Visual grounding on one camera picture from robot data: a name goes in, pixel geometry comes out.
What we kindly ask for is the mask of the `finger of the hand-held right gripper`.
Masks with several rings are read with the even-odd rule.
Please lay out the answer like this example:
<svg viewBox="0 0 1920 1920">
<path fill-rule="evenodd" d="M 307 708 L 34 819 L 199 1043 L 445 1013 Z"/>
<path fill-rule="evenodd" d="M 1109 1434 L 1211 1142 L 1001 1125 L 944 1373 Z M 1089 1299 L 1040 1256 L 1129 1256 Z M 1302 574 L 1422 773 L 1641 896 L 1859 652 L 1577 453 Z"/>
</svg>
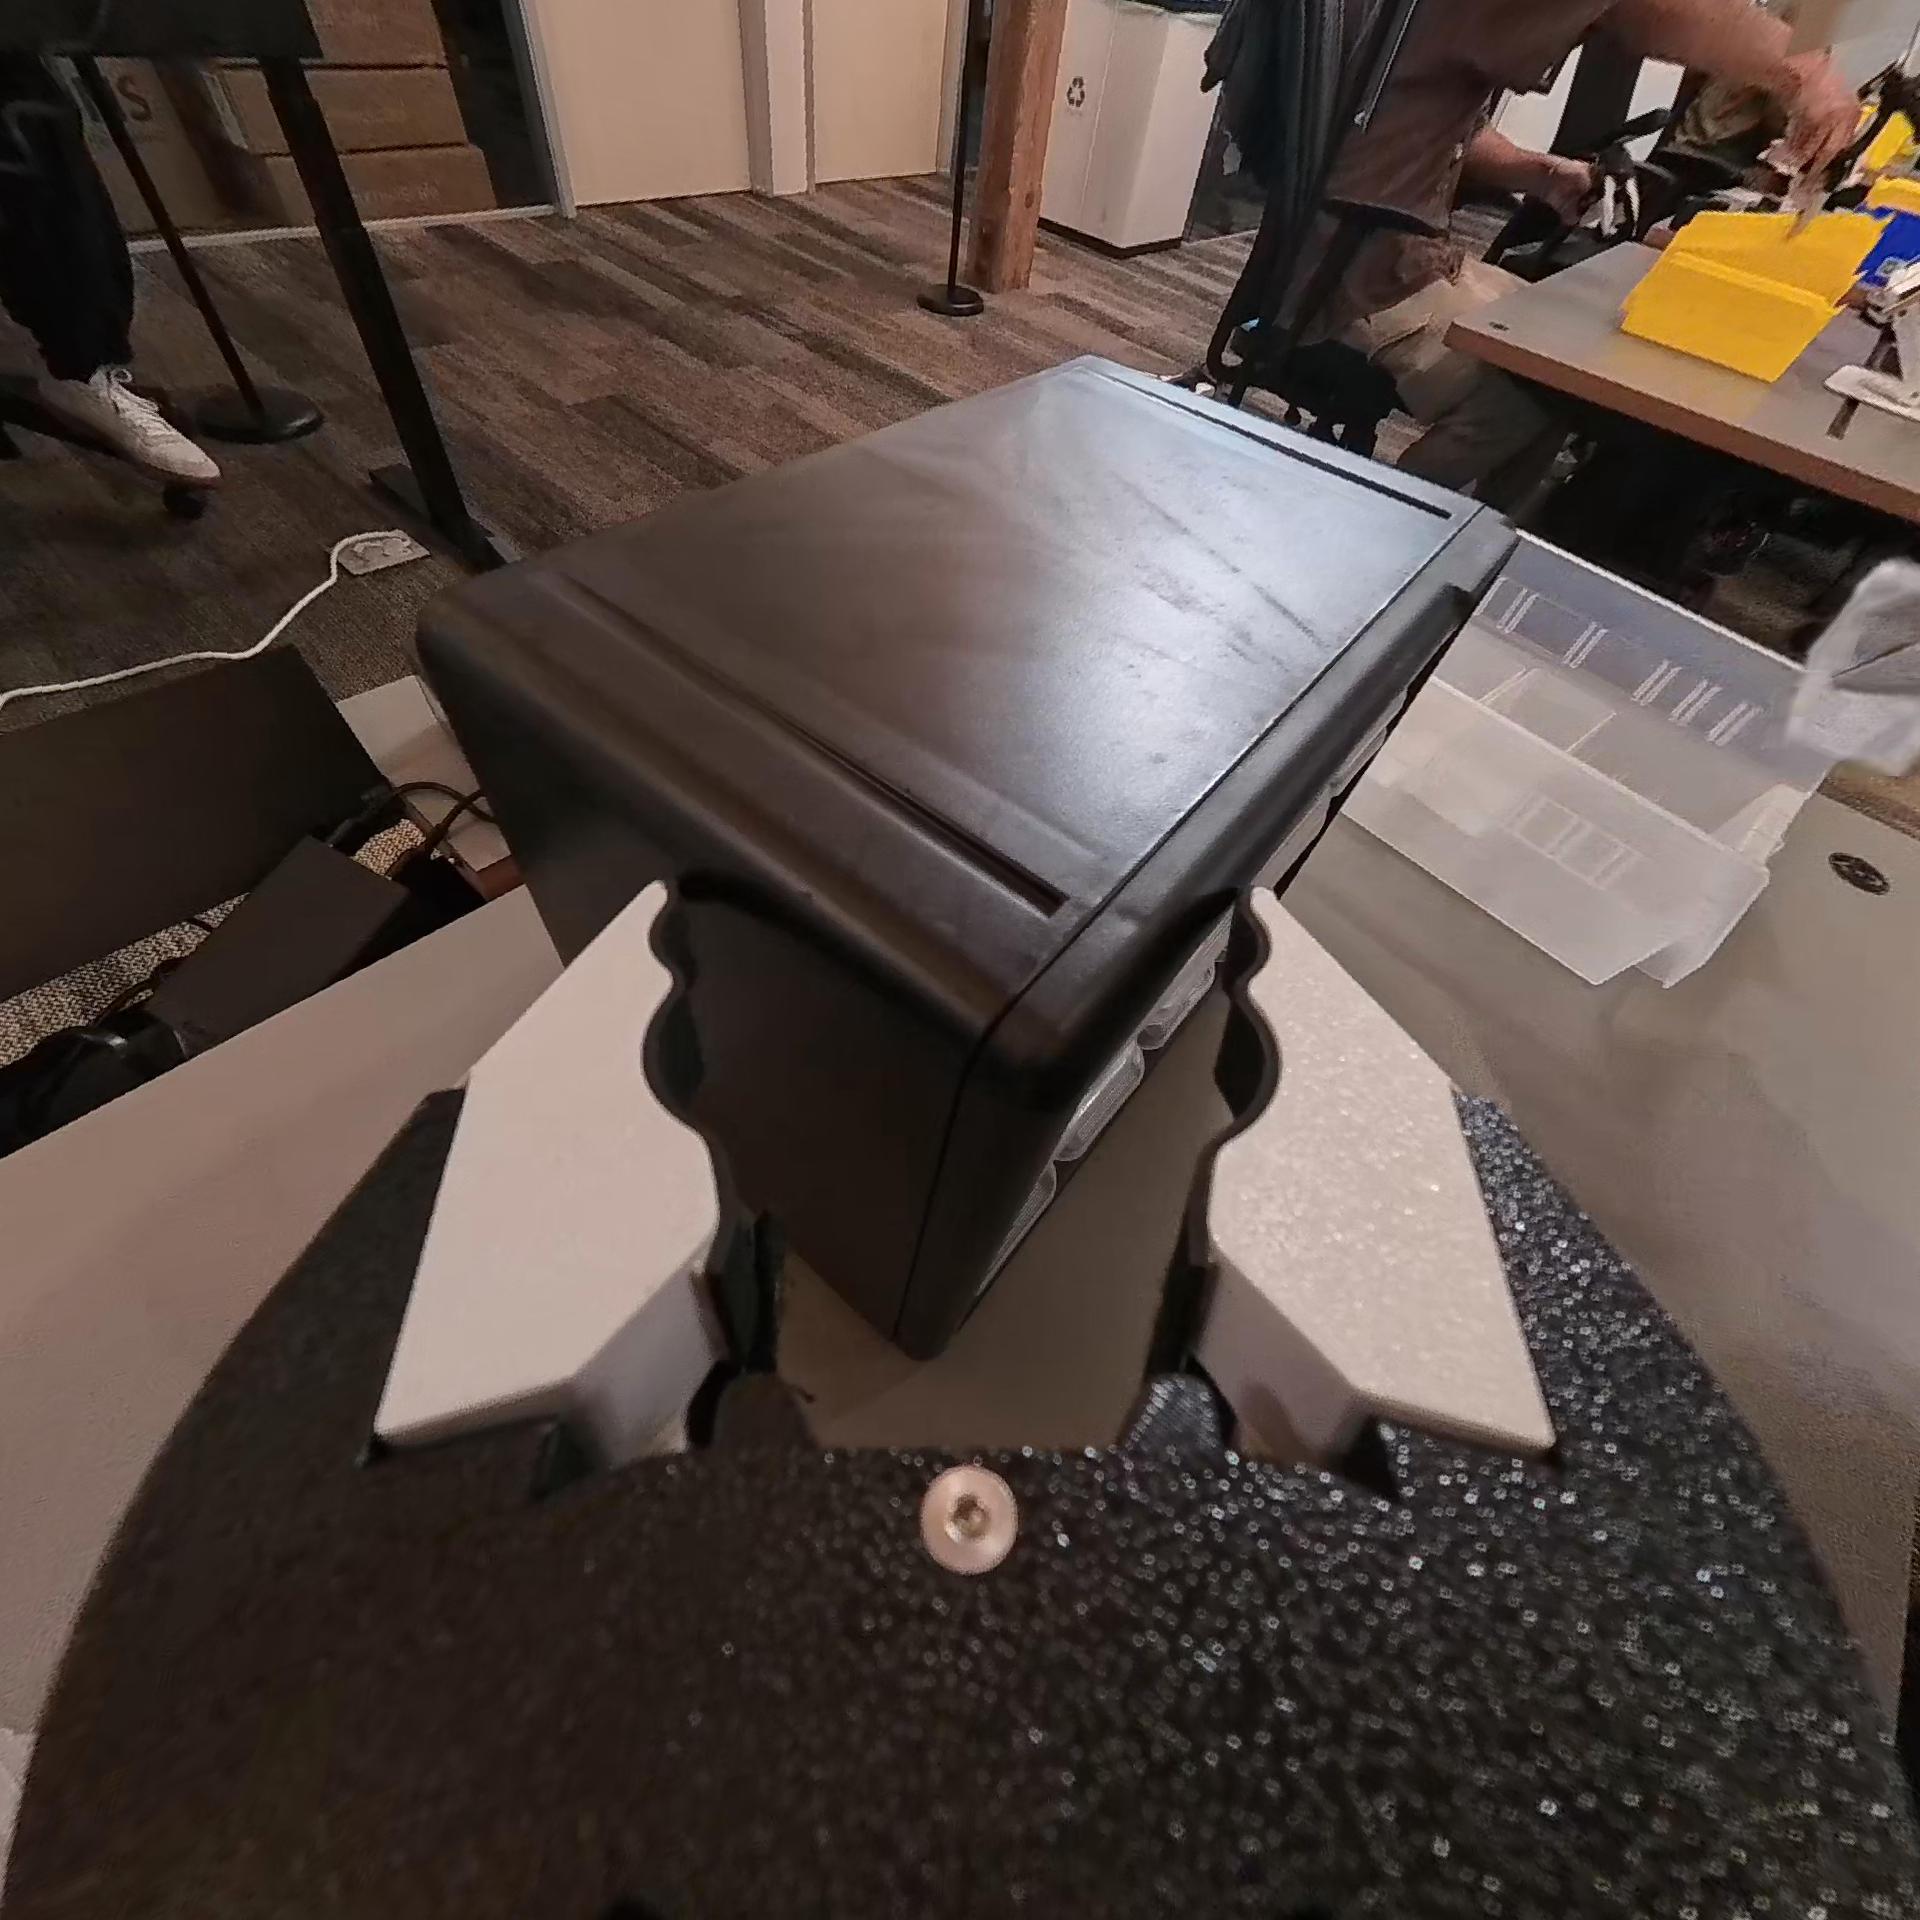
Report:
<svg viewBox="0 0 1920 1920">
<path fill-rule="evenodd" d="M 1915 561 L 1872 568 L 1811 640 L 1785 741 L 1828 763 L 1915 773 Z"/>
</svg>

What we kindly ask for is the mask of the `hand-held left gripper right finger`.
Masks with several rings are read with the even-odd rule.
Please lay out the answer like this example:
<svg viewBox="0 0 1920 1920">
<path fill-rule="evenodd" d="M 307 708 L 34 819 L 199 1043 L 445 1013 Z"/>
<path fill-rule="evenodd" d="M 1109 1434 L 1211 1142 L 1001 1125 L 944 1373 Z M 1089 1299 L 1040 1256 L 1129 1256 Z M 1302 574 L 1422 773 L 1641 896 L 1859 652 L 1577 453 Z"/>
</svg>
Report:
<svg viewBox="0 0 1920 1920">
<path fill-rule="evenodd" d="M 1331 1470 L 1374 1426 L 1548 1461 L 1554 1424 L 1444 1067 L 1270 890 L 1224 965 L 1185 1354 L 1238 1453 Z"/>
</svg>

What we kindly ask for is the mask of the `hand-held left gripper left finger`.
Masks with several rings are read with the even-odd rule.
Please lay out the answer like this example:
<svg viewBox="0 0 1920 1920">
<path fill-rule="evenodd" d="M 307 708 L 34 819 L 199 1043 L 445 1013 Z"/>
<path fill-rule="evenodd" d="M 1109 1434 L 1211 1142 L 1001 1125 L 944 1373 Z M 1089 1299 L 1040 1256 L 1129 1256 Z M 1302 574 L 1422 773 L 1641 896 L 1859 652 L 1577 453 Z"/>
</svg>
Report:
<svg viewBox="0 0 1920 1920">
<path fill-rule="evenodd" d="M 721 1177 L 662 1090 L 677 976 L 647 884 L 459 1085 L 371 1438 L 558 1424 L 591 1461 L 695 1447 L 721 1366 Z"/>
</svg>

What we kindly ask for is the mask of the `large clear plastic bin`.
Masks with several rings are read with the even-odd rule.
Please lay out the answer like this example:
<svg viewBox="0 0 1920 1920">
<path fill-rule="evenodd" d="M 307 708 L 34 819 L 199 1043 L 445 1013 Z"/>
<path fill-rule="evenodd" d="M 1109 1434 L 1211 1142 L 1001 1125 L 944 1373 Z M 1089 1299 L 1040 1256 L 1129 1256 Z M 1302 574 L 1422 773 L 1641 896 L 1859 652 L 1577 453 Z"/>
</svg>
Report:
<svg viewBox="0 0 1920 1920">
<path fill-rule="evenodd" d="M 1344 816 L 1589 985 L 1698 975 L 1834 749 L 1802 669 L 1520 535 Z"/>
</svg>

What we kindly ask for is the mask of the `black drawer cabinet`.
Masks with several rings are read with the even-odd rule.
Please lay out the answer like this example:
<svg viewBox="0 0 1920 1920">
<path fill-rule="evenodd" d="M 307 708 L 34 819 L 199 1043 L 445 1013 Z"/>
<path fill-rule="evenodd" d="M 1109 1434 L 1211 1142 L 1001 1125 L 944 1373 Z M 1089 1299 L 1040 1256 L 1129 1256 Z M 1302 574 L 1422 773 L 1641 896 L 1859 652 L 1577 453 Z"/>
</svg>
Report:
<svg viewBox="0 0 1920 1920">
<path fill-rule="evenodd" d="M 1514 544 L 1083 357 L 449 587 L 416 660 L 564 956 L 668 884 L 685 1116 L 930 1358 Z"/>
</svg>

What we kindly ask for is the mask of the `white waste cabinet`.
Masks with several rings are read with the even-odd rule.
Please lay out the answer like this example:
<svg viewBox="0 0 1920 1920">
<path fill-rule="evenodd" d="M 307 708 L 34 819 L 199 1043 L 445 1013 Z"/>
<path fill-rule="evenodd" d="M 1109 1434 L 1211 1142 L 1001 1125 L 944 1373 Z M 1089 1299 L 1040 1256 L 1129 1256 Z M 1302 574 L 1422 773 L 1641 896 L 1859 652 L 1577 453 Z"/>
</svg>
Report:
<svg viewBox="0 0 1920 1920">
<path fill-rule="evenodd" d="M 1211 138 L 1203 55 L 1221 7 L 1068 4 L 1040 226 L 1129 259 L 1169 252 Z"/>
</svg>

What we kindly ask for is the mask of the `grey desk with wooden edge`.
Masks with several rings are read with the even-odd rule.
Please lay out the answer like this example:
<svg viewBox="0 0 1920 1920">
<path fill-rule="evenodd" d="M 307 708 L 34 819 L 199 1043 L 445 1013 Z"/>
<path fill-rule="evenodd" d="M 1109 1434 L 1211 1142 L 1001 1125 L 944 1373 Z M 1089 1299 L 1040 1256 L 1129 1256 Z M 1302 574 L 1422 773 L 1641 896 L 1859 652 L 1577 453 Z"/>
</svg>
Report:
<svg viewBox="0 0 1920 1920">
<path fill-rule="evenodd" d="M 1584 409 L 1915 523 L 1915 426 L 1876 409 L 1837 426 L 1842 400 L 1824 390 L 1834 368 L 1872 357 L 1875 328 L 1842 311 L 1775 382 L 1760 382 L 1620 329 L 1620 308 L 1651 264 L 1645 246 L 1598 252 L 1455 320 L 1447 344 Z"/>
</svg>

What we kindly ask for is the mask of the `yellow plastic bin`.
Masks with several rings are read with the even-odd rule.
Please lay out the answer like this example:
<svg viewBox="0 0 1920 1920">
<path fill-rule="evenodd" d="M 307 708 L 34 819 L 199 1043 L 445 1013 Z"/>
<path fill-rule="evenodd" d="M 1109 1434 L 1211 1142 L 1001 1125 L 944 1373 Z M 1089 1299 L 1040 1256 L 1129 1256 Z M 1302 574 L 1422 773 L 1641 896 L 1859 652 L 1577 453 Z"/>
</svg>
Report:
<svg viewBox="0 0 1920 1920">
<path fill-rule="evenodd" d="M 1698 213 L 1620 303 L 1620 329 L 1775 382 L 1847 303 L 1887 217 Z"/>
</svg>

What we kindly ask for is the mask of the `black box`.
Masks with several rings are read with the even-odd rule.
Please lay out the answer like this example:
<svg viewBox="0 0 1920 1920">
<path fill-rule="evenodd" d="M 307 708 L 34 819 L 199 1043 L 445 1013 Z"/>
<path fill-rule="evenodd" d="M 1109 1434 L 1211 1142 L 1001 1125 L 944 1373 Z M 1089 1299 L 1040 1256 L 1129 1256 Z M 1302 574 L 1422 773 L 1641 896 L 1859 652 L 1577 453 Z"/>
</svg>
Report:
<svg viewBox="0 0 1920 1920">
<path fill-rule="evenodd" d="M 142 1016 L 197 1057 L 355 975 L 407 906 L 404 884 L 307 836 L 157 984 Z"/>
</svg>

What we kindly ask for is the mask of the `dark brown panel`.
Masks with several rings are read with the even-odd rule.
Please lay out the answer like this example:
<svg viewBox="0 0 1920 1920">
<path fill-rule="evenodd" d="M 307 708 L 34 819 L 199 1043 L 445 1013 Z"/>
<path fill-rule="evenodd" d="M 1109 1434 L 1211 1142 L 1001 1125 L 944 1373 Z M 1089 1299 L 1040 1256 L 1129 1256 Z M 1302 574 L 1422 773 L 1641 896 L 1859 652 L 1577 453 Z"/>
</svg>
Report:
<svg viewBox="0 0 1920 1920">
<path fill-rule="evenodd" d="M 2 997 L 250 892 L 384 790 L 301 652 L 2 733 Z"/>
</svg>

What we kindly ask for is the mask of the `white power strip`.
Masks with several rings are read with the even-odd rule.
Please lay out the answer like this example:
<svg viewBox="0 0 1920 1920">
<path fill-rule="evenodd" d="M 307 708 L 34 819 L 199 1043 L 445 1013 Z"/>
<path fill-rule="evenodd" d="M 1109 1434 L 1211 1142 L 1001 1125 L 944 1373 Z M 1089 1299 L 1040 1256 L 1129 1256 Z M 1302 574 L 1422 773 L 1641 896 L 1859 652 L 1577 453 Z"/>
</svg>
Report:
<svg viewBox="0 0 1920 1920">
<path fill-rule="evenodd" d="M 329 546 L 322 579 L 313 587 L 307 587 L 254 643 L 229 650 L 184 650 L 175 657 L 108 669 L 89 681 L 8 687 L 2 689 L 2 713 L 116 689 L 173 669 L 250 663 L 272 652 L 276 643 L 283 643 L 290 632 L 301 624 L 301 616 L 313 611 L 322 597 L 329 597 L 341 581 L 363 581 L 375 572 L 392 572 L 398 564 L 415 564 L 424 558 L 424 544 L 401 529 L 370 529 L 358 535 L 345 535 Z"/>
</svg>

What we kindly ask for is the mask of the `black office chair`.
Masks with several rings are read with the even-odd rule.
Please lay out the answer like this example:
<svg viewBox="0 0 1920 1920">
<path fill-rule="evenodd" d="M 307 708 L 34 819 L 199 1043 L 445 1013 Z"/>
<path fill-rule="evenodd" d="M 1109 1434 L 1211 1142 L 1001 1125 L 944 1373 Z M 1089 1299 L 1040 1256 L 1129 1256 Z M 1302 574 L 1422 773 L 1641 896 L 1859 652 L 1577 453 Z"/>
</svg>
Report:
<svg viewBox="0 0 1920 1920">
<path fill-rule="evenodd" d="M 1228 4 L 1203 93 L 1262 191 L 1261 229 L 1187 390 L 1224 404 L 1261 392 L 1283 423 L 1356 458 L 1400 404 L 1366 353 L 1317 323 L 1374 233 L 1435 237 L 1406 208 L 1331 197 L 1331 172 L 1384 97 L 1418 4 Z"/>
</svg>

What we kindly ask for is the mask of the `black stand with round base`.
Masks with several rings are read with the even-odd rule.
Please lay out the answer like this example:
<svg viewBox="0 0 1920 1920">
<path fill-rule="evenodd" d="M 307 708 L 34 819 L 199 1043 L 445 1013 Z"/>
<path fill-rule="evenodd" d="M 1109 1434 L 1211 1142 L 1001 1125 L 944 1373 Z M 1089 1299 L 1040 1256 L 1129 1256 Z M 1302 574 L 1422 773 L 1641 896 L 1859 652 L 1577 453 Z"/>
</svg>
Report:
<svg viewBox="0 0 1920 1920">
<path fill-rule="evenodd" d="M 166 250 L 189 303 L 197 308 L 204 338 L 212 339 L 217 360 L 229 368 L 224 390 L 209 390 L 203 400 L 189 401 L 197 427 L 221 445 L 295 445 L 310 437 L 322 427 L 322 411 L 296 392 L 259 386 L 250 368 L 246 367 L 241 351 L 235 345 L 229 323 L 221 320 L 191 252 L 186 250 L 180 226 L 173 222 L 147 160 L 141 157 L 130 123 L 108 90 L 108 80 L 93 55 L 67 55 L 91 101 L 98 121 L 108 131 L 124 170 L 130 172 L 130 188 L 137 191 L 147 217 L 153 220 L 157 238 Z"/>
</svg>

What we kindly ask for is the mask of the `black standing desk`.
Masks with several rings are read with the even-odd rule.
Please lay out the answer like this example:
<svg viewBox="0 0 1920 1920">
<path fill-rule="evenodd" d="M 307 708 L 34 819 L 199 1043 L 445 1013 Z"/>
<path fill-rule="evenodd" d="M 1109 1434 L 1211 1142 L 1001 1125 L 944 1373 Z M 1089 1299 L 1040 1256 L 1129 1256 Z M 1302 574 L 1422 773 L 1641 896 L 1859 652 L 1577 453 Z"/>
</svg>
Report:
<svg viewBox="0 0 1920 1920">
<path fill-rule="evenodd" d="M 472 572 L 514 552 L 465 507 L 401 314 L 358 217 L 327 118 L 304 66 L 318 36 L 304 4 L 2 4 L 2 48 L 39 60 L 247 60 L 263 77 L 279 131 L 307 194 L 333 280 L 375 375 L 401 465 L 375 467 L 371 490 L 432 529 Z"/>
</svg>

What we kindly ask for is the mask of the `thin black stanchion pole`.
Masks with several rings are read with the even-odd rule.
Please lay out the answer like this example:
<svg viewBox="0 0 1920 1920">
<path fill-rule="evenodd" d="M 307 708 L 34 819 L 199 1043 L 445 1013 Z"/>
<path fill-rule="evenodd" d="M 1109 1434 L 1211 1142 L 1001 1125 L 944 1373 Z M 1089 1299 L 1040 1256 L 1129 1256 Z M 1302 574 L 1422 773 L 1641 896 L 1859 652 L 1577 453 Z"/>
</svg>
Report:
<svg viewBox="0 0 1920 1920">
<path fill-rule="evenodd" d="M 964 43 L 955 55 L 953 84 L 953 138 L 951 138 L 951 213 L 945 213 L 945 264 L 944 278 L 918 296 L 918 303 L 944 320 L 973 320 L 982 314 L 982 294 L 964 280 L 965 252 L 965 197 L 973 179 L 975 131 L 986 108 L 986 60 L 990 60 L 990 4 L 964 4 Z"/>
</svg>

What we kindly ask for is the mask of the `wooden post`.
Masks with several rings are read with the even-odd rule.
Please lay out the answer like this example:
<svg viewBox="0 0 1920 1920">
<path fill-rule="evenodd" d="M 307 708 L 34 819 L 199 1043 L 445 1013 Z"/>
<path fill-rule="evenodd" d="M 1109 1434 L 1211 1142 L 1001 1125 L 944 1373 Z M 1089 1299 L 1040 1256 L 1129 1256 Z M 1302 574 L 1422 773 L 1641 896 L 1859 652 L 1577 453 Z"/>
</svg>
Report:
<svg viewBox="0 0 1920 1920">
<path fill-rule="evenodd" d="M 964 269 L 986 296 L 1030 280 L 1064 20 L 1068 4 L 993 4 Z"/>
</svg>

